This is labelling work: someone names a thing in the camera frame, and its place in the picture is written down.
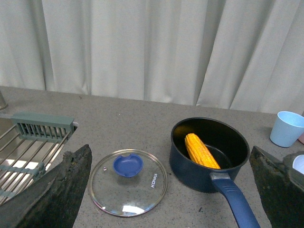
corn on the cob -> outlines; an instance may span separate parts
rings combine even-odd
[[[185,144],[192,161],[209,168],[220,169],[220,166],[213,158],[206,145],[196,134],[187,134]]]

white curtain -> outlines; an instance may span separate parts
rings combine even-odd
[[[0,86],[304,110],[304,0],[0,1]]]

pot lid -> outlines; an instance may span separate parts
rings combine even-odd
[[[88,187],[93,202],[120,217],[141,215],[163,198],[168,176],[163,164],[140,150],[120,150],[104,157],[93,169]]]

pink object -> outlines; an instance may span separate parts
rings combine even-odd
[[[304,144],[304,133],[300,136],[299,141]]]

gray countertop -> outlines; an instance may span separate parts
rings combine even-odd
[[[75,228],[235,228],[237,224],[225,198],[220,193],[202,193],[180,183],[171,171],[169,155],[173,126],[188,117],[209,117],[236,128],[254,145],[282,160],[290,153],[303,151],[296,141],[290,148],[281,148],[269,140],[275,114],[226,110],[200,106],[167,104],[109,97],[47,92],[0,86],[8,108],[0,115],[19,111],[66,115],[79,124],[62,151],[76,151],[84,144],[92,150],[92,170],[106,155],[121,149],[138,149],[156,156],[168,173],[164,198],[151,211],[132,218],[115,217],[97,208],[89,192],[74,223]],[[53,166],[62,160],[61,152]],[[271,227],[263,210],[254,176],[247,162],[235,183],[243,191],[253,213],[263,228]]]

